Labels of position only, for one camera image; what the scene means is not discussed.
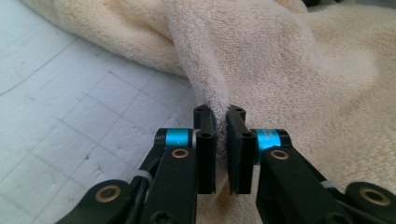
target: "terry cloth fabric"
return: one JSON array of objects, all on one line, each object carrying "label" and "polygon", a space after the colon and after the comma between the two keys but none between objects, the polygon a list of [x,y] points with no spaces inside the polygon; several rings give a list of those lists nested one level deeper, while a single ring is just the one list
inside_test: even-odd
[{"label": "terry cloth fabric", "polygon": [[218,194],[201,198],[198,223],[260,222],[255,195],[227,189],[229,104],[246,109],[249,128],[287,130],[341,189],[367,181],[396,192],[395,10],[307,10],[300,0],[24,2],[106,49],[187,75],[220,134]]}]

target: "round metal fastener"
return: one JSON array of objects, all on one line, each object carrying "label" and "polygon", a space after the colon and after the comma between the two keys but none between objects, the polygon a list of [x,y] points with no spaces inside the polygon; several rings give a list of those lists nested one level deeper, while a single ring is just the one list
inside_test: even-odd
[{"label": "round metal fastener", "polygon": [[95,194],[95,199],[99,203],[109,203],[121,194],[121,189],[117,185],[108,185],[99,189]]},{"label": "round metal fastener", "polygon": [[172,151],[172,156],[178,159],[186,158],[189,156],[189,151],[184,148],[178,148]]},{"label": "round metal fastener", "polygon": [[365,200],[376,205],[388,206],[391,204],[390,198],[388,198],[387,195],[376,189],[362,188],[359,191],[359,194]]},{"label": "round metal fastener", "polygon": [[287,160],[289,158],[289,154],[282,151],[282,150],[272,150],[271,151],[271,156],[278,160]]}]

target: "blue band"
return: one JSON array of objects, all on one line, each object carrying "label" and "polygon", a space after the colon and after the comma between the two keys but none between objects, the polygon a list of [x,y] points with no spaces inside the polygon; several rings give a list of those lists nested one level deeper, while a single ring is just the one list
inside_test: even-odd
[{"label": "blue band", "polygon": [[262,153],[269,147],[280,147],[279,133],[275,129],[256,129],[258,142],[258,155],[256,164],[262,164]]},{"label": "blue band", "polygon": [[187,147],[189,145],[189,129],[167,129],[166,147]]}]

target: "towel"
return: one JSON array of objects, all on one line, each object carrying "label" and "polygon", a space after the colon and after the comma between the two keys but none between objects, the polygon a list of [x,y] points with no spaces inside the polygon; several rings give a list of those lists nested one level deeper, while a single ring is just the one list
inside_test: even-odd
[{"label": "towel", "polygon": [[340,189],[396,192],[396,11],[345,1],[23,0],[66,31],[146,66],[187,76],[218,121],[218,193],[198,223],[256,223],[250,195],[230,196],[225,113],[285,129]]}]

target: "blue tape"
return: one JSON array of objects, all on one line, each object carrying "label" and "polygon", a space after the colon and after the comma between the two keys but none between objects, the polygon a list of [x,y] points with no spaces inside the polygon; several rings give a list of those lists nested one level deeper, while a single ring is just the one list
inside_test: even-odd
[{"label": "blue tape", "polygon": [[256,164],[262,164],[262,153],[269,147],[280,147],[280,136],[275,129],[256,129],[257,142],[258,142],[258,157]]},{"label": "blue tape", "polygon": [[189,145],[189,129],[168,129],[166,131],[166,147],[187,147]]}]

